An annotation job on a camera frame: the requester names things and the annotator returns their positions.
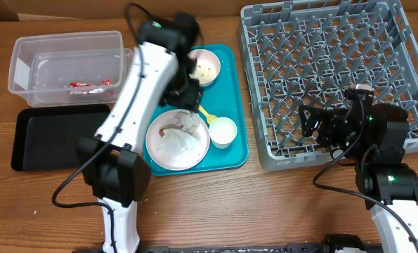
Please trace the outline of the pink bowl with rice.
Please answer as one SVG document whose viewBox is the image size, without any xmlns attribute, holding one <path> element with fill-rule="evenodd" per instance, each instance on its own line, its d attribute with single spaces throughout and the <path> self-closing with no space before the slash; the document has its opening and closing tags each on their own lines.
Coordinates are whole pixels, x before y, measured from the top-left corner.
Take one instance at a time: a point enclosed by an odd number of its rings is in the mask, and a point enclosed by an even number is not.
<svg viewBox="0 0 418 253">
<path fill-rule="evenodd" d="M 215 53 L 206 49 L 195 49 L 188 56 L 197 61 L 195 71 L 190 75 L 201 87 L 210 86 L 221 71 L 221 62 Z"/>
</svg>

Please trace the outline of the white napkin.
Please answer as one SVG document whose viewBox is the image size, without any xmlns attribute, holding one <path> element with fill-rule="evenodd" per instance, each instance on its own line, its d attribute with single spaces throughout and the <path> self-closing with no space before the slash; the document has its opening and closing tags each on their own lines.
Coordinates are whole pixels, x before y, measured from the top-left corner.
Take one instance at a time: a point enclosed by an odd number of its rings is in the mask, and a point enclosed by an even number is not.
<svg viewBox="0 0 418 253">
<path fill-rule="evenodd" d="M 174 126 L 163 129 L 157 152 L 168 154 L 173 158 L 181 159 L 187 156 L 197 156 L 201 150 L 201 142 L 193 134 L 201 124 L 198 114 L 180 111 L 173 115 L 177 120 Z"/>
</svg>

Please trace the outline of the red snack wrapper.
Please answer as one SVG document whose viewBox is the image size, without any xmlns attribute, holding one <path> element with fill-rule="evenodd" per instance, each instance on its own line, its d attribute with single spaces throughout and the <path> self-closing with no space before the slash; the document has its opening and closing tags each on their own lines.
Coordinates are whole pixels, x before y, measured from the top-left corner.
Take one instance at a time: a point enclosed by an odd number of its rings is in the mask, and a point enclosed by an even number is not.
<svg viewBox="0 0 418 253">
<path fill-rule="evenodd" d="M 77 89 L 76 91 L 68 91 L 69 95 L 96 95 L 96 94 L 107 94 L 113 96 L 115 92 L 112 89 L 106 88 L 112 84 L 110 79 L 104 79 L 99 84 L 89 84 L 82 82 L 71 82 L 69 87 L 71 89 Z"/>
</svg>

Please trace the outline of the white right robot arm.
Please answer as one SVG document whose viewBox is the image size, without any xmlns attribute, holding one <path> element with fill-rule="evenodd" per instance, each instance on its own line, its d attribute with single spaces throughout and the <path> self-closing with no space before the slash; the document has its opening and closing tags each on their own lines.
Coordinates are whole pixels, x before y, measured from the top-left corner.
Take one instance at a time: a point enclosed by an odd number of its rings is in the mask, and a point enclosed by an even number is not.
<svg viewBox="0 0 418 253">
<path fill-rule="evenodd" d="M 323 186 L 317 188 L 353 195 L 365 200 L 381 240 L 381 252 L 418 252 L 418 175 L 403 163 L 409 132 L 407 112 L 386 103 L 375 104 L 374 89 L 354 84 L 344 91 L 348 108 L 322 109 L 300 105 L 303 136 L 313 133 L 321 146 L 335 145 L 354 160 L 356 191 Z"/>
</svg>

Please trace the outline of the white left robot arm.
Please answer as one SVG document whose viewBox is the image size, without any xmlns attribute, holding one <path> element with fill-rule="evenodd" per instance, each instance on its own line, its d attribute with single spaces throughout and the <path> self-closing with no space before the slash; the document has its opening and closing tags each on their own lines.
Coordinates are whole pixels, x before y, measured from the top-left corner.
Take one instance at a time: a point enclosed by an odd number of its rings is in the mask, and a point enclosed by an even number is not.
<svg viewBox="0 0 418 253">
<path fill-rule="evenodd" d="M 194 16 L 178 12 L 174 20 L 151 15 L 140 26 L 136 57 L 112 111 L 91 138 L 78 142 L 80 172 L 103 209 L 102 252 L 137 252 L 137 202 L 148 186 L 151 168 L 143 145 L 158 105 L 197 111 L 203 88 L 190 77 L 189 57 L 200 36 Z"/>
</svg>

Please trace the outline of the yellow plastic spoon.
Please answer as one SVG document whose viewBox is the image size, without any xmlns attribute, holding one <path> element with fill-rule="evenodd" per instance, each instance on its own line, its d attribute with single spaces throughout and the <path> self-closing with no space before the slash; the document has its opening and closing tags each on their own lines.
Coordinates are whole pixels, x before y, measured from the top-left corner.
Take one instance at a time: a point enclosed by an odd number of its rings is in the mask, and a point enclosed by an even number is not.
<svg viewBox="0 0 418 253">
<path fill-rule="evenodd" d="M 199 105 L 198 110 L 205 116 L 208 125 L 218 119 L 216 115 L 208 113 L 201 105 Z"/>
</svg>

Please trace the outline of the teal plastic tray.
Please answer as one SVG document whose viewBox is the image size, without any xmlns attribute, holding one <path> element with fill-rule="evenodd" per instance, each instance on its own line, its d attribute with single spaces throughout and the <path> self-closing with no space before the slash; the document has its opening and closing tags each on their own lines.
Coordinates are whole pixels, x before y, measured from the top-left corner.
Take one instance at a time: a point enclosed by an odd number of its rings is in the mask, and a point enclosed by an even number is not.
<svg viewBox="0 0 418 253">
<path fill-rule="evenodd" d="M 224 44 L 196 46 L 214 53 L 221 62 L 221 71 L 214 83 L 204 89 L 202 107 L 216 116 L 228 117 L 236 123 L 237 136 L 225 149 L 210 144 L 207 154 L 194 166 L 181 170 L 166 169 L 158 164 L 152 152 L 145 151 L 145 160 L 155 176 L 172 176 L 241 167 L 249 157 L 249 145 L 240 93 L 240 84 L 232 50 Z"/>
</svg>

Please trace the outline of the white mint cup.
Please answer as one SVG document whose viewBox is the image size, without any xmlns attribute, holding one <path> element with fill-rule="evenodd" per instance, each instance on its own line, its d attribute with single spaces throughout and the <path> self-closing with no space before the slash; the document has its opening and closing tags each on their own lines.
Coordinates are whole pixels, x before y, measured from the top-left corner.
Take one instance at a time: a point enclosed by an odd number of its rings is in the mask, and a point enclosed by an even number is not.
<svg viewBox="0 0 418 253">
<path fill-rule="evenodd" d="M 212 143 L 219 149 L 227 148 L 237 136 L 237 125 L 227 117 L 218 117 L 209 125 Z"/>
</svg>

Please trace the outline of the grey dish rack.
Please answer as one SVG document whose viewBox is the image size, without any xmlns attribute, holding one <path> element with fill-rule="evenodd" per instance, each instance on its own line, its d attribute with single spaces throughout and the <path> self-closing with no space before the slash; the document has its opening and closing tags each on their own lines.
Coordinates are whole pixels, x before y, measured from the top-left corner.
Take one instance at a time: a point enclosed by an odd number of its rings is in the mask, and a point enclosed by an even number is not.
<svg viewBox="0 0 418 253">
<path fill-rule="evenodd" d="M 329 151 L 302 134 L 300 105 L 345 106 L 344 89 L 369 84 L 374 102 L 409 116 L 418 153 L 418 45 L 399 1 L 283 1 L 240 11 L 239 46 L 261 166 L 318 166 Z"/>
</svg>

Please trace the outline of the large white plate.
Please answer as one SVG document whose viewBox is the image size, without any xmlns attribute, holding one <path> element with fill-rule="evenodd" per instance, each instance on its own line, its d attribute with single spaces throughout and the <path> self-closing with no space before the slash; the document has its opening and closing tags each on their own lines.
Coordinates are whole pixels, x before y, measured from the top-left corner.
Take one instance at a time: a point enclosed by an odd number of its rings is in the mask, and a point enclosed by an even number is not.
<svg viewBox="0 0 418 253">
<path fill-rule="evenodd" d="M 175 109 L 158 115 L 150 124 L 145 149 L 155 164 L 183 171 L 199 164 L 208 153 L 209 131 L 194 112 Z"/>
</svg>

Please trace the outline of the clear plastic bin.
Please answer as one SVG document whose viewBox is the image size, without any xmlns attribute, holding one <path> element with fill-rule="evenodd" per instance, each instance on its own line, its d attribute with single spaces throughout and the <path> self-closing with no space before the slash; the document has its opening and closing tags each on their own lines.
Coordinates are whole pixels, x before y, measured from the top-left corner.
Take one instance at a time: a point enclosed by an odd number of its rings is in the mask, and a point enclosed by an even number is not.
<svg viewBox="0 0 418 253">
<path fill-rule="evenodd" d="M 15 41 L 8 90 L 32 107 L 113 103 L 129 72 L 133 52 L 118 31 L 21 37 Z M 99 84 L 115 94 L 69 95 L 71 82 Z"/>
</svg>

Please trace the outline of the black tray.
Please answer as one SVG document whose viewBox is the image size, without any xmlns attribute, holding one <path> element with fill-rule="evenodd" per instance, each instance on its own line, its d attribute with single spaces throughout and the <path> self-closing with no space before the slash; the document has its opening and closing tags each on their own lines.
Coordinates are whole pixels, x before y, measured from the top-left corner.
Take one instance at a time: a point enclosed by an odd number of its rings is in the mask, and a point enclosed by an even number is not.
<svg viewBox="0 0 418 253">
<path fill-rule="evenodd" d="M 11 167 L 15 171 L 74 169 L 77 141 L 92 137 L 110 113 L 106 104 L 28 108 L 17 117 Z"/>
</svg>

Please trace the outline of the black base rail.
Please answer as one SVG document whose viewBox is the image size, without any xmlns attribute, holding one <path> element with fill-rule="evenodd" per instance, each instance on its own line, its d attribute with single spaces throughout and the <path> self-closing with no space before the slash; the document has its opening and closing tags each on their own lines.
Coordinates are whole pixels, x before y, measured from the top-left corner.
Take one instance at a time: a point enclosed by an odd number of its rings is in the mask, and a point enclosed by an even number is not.
<svg viewBox="0 0 418 253">
<path fill-rule="evenodd" d="M 365 243 L 357 235 L 327 234 L 321 242 L 289 243 L 285 246 L 249 246 L 249 247 L 188 247 L 171 248 L 141 247 L 140 253 L 335 253 L 364 252 L 383 253 L 381 244 Z"/>
</svg>

